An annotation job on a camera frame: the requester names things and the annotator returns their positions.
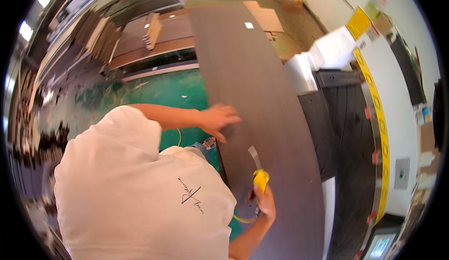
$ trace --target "sticker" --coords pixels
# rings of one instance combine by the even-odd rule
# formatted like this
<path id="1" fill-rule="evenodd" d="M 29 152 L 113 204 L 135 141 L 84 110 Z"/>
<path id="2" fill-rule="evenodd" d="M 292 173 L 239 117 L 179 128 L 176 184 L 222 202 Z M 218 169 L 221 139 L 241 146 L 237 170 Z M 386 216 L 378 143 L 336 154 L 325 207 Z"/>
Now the sticker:
<path id="1" fill-rule="evenodd" d="M 352 15 L 346 28 L 351 33 L 352 37 L 357 40 L 371 25 L 371 20 L 365 14 L 361 7 L 358 7 Z"/>
<path id="2" fill-rule="evenodd" d="M 373 105 L 376 109 L 376 117 L 380 131 L 380 143 L 382 146 L 382 189 L 380 191 L 379 209 L 377 210 L 377 223 L 381 220 L 385 213 L 385 204 L 387 203 L 388 196 L 388 181 L 390 178 L 390 148 L 388 146 L 387 126 L 385 124 L 384 110 L 382 109 L 382 103 L 380 102 L 380 97 L 377 92 L 373 76 L 371 75 L 368 66 L 365 63 L 360 50 L 356 48 L 353 51 L 353 54 L 356 57 L 360 69 L 362 70 L 362 74 L 365 77 L 366 83 L 368 84 L 369 93 L 373 98 Z"/>

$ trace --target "white wall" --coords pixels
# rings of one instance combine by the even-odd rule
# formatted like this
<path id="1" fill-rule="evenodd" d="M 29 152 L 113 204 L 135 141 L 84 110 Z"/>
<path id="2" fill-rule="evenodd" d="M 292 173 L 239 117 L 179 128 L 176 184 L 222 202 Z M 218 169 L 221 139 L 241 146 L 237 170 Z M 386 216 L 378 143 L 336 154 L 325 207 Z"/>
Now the white wall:
<path id="1" fill-rule="evenodd" d="M 304 0 L 323 25 L 333 31 L 345 25 L 358 5 L 364 6 L 368 0 Z M 418 49 L 423 87 L 428 102 L 433 100 L 434 83 L 440 78 L 436 50 L 430 32 L 417 5 L 413 0 L 387 0 L 385 12 L 392 17 L 411 50 Z"/>

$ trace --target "factory floor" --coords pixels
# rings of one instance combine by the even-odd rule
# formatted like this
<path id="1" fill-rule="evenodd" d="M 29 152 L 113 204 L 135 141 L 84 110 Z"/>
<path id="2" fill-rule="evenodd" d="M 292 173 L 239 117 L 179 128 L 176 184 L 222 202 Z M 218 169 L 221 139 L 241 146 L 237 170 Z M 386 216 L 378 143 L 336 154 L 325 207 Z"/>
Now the factory floor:
<path id="1" fill-rule="evenodd" d="M 230 1 L 245 0 L 186 0 L 185 4 L 186 7 L 196 7 L 222 4 Z M 260 7 L 274 9 L 284 28 L 285 33 L 276 33 L 278 38 L 272 41 L 273 47 L 282 60 L 288 60 L 294 54 L 307 51 L 312 43 L 324 34 L 319 24 L 305 8 L 298 13 L 290 13 L 284 10 L 277 0 L 255 1 L 259 3 Z M 340 90 L 340 92 L 336 92 L 337 95 L 332 93 L 324 92 L 319 97 L 300 97 L 300 103 L 308 119 L 312 138 L 317 149 L 318 160 L 322 159 L 322 163 L 320 163 L 320 168 L 323 167 L 321 169 L 322 178 L 337 175 L 337 207 L 334 234 L 338 235 L 338 239 L 333 238 L 332 240 L 333 244 L 330 248 L 329 259 L 345 259 L 345 257 L 351 255 L 360 247 L 366 229 L 364 227 L 359 228 L 358 224 L 362 224 L 359 221 L 366 219 L 366 216 L 370 213 L 372 198 L 370 194 L 364 195 L 363 191 L 358 191 L 358 193 L 362 194 L 355 198 L 346 198 L 344 200 L 345 203 L 343 203 L 343 198 L 340 199 L 339 197 L 347 197 L 346 193 L 349 193 L 351 189 L 363 187 L 363 185 L 354 184 L 357 181 L 361 181 L 360 177 L 372 176 L 371 173 L 365 173 L 362 176 L 357 174 L 359 176 L 355 176 L 354 183 L 345 183 L 345 181 L 351 181 L 347 177 L 351 177 L 354 169 L 365 169 L 364 167 L 367 161 L 369 161 L 366 158 L 366 150 L 370 150 L 370 146 L 356 151 L 356 154 L 353 156 L 357 160 L 351 160 L 351 156 L 341 155 L 343 150 L 351 150 L 348 147 L 352 144 L 352 141 L 348 139 L 348 136 L 351 134 L 348 132 L 352 128 L 345 128 L 345 125 L 350 123 L 353 125 L 355 120 L 346 123 L 345 118 L 347 117 L 345 117 L 345 114 L 340 117 L 340 114 L 336 112 L 342 110 L 345 112 L 351 111 L 351 109 L 348 110 L 346 108 L 346 105 L 341 109 L 339 109 L 340 104 L 335 107 L 332 106 L 332 103 L 335 103 L 337 99 L 342 103 L 352 103 L 352 100 L 348 98 L 348 90 L 346 89 L 344 93 Z M 39 131 L 49 132 L 52 129 L 57 129 L 62 120 L 64 125 L 67 123 L 70 128 L 68 135 L 70 140 L 87 130 L 90 125 L 100 121 L 114 107 L 132 103 L 153 103 L 199 110 L 207 108 L 206 92 L 204 91 L 199 69 L 171 72 L 126 83 L 107 83 L 98 76 L 83 85 L 77 85 L 64 92 L 59 97 L 57 104 L 55 99 L 53 99 L 51 103 L 44 106 L 39 111 L 36 128 Z M 357 111 L 352 112 L 351 116 L 353 114 L 357 114 L 357 117 L 359 117 L 359 114 L 362 115 L 360 107 L 357 106 Z M 313 119 L 319 113 L 323 115 L 323 121 L 320 123 L 316 121 L 313 124 L 314 121 L 310 119 Z M 369 132 L 370 128 L 367 128 L 367 125 L 365 125 L 365 130 L 363 130 L 363 135 L 360 134 L 360 138 L 365 138 L 366 134 L 370 135 Z M 180 146 L 188 146 L 195 141 L 202 142 L 208 136 L 195 128 L 182 129 L 181 134 Z M 165 131 L 162 136 L 160 150 L 177 145 L 178 142 L 179 134 L 177 130 Z M 218 170 L 216 150 L 211 151 L 211 156 L 214 162 L 213 165 Z M 361 199 L 364 197 L 367 197 L 365 201 L 366 206 L 364 205 L 363 208 L 360 208 L 357 203 L 363 202 Z M 352 225 L 348 226 L 351 222 L 347 222 L 351 219 L 353 221 Z M 230 225 L 233 229 L 231 239 L 241 233 L 239 223 L 234 219 L 232 222 Z M 357 224 L 356 234 L 353 233 L 354 224 Z"/>

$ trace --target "yellow power cord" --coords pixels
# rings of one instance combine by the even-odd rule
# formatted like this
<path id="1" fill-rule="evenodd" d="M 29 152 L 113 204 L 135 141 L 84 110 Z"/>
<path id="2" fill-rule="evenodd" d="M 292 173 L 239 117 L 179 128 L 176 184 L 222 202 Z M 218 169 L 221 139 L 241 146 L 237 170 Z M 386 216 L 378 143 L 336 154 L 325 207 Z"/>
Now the yellow power cord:
<path id="1" fill-rule="evenodd" d="M 267 187 L 268 180 L 270 180 L 270 175 L 263 169 L 256 170 L 253 175 L 253 185 L 259 186 L 259 189 L 261 189 L 262 192 L 265 193 L 265 188 Z M 236 215 L 234 215 L 233 217 L 235 218 L 235 220 L 245 224 L 250 224 L 257 220 L 257 215 L 250 219 L 240 218 Z"/>
<path id="2" fill-rule="evenodd" d="M 178 147 L 179 145 L 181 145 L 181 131 L 179 130 L 179 128 L 176 128 L 179 132 L 179 143 L 178 143 Z"/>

